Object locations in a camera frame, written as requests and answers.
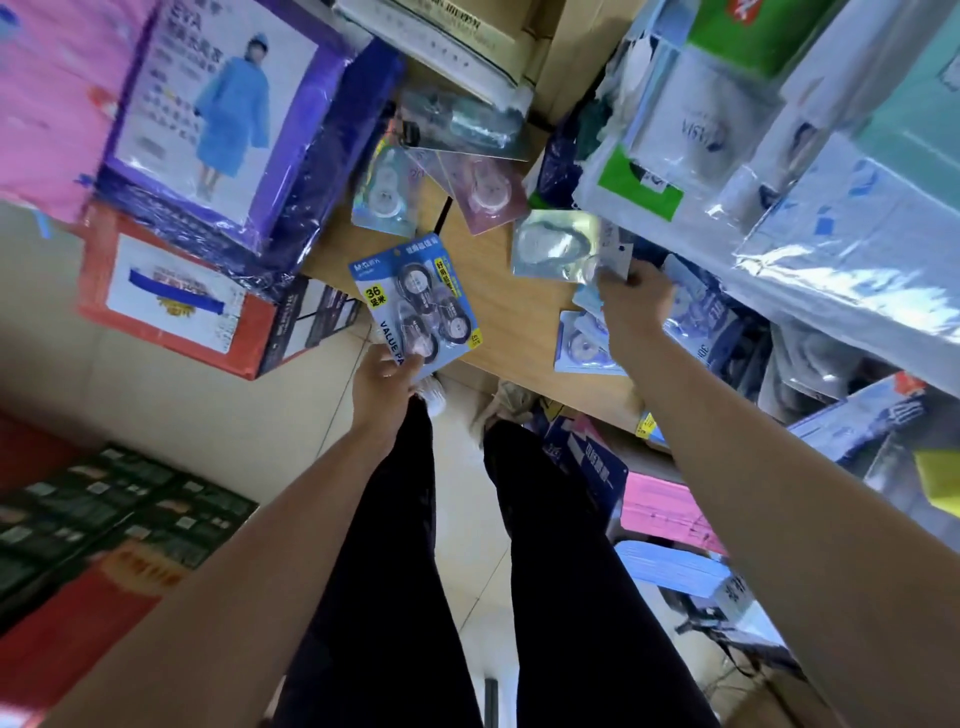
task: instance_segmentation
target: purple package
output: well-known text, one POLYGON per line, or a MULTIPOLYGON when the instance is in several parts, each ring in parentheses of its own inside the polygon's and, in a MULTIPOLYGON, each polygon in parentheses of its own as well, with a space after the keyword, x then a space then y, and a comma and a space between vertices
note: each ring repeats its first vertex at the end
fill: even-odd
POLYGON ((165 0, 107 166, 259 254, 354 56, 294 0, 165 0))
POLYGON ((530 211, 523 178, 507 159, 455 152, 438 152, 437 156, 470 234, 498 228, 530 211))

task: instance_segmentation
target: hand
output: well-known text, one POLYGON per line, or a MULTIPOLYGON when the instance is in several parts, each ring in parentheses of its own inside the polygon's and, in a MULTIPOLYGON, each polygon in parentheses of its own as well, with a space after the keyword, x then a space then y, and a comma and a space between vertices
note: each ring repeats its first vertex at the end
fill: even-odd
POLYGON ((371 438, 384 455, 394 446, 414 393, 413 378, 423 357, 407 356, 397 366, 386 344, 373 344, 353 376, 353 424, 350 431, 371 438))
POLYGON ((644 339, 663 334, 663 322, 673 307, 674 285, 657 266, 634 260, 627 280, 602 270, 597 287, 614 359, 625 361, 644 339))

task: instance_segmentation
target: wooden table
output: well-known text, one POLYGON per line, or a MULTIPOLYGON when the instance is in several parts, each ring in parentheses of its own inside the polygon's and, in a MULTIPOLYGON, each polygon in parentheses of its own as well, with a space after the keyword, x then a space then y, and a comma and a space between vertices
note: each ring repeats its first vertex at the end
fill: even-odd
MULTIPOLYGON (((446 204, 431 180, 422 188, 420 230, 435 229, 446 204)), ((483 344, 463 358, 468 364, 509 379, 617 427, 636 430, 641 402, 625 376, 560 374, 553 371, 560 312, 579 310, 572 283, 528 279, 510 271, 512 225, 472 236, 454 203, 440 237, 464 286, 483 332, 483 344)), ((355 295, 348 265, 402 242, 394 235, 354 227, 342 206, 306 259, 303 272, 355 295)))

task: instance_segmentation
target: person's left hand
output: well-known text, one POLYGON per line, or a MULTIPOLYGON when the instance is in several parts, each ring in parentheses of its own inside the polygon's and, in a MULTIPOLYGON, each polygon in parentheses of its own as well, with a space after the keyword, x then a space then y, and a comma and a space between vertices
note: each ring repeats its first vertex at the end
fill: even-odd
POLYGON ((353 375, 353 425, 351 431, 371 438, 389 452, 407 415, 414 393, 413 378, 423 357, 412 354, 397 366, 386 344, 373 344, 353 375))

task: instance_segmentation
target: white shoe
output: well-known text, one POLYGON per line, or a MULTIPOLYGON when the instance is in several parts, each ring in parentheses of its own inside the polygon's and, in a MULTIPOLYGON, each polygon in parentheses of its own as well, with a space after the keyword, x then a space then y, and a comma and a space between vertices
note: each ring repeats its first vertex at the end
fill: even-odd
POLYGON ((533 419, 530 414, 537 393, 524 389, 506 379, 500 379, 496 385, 496 394, 493 401, 473 421, 472 429, 479 440, 483 440, 484 433, 497 421, 507 420, 518 425, 526 425, 533 419))
POLYGON ((446 392, 435 376, 425 376, 414 386, 417 396, 426 402, 426 413, 436 419, 446 409, 446 392))

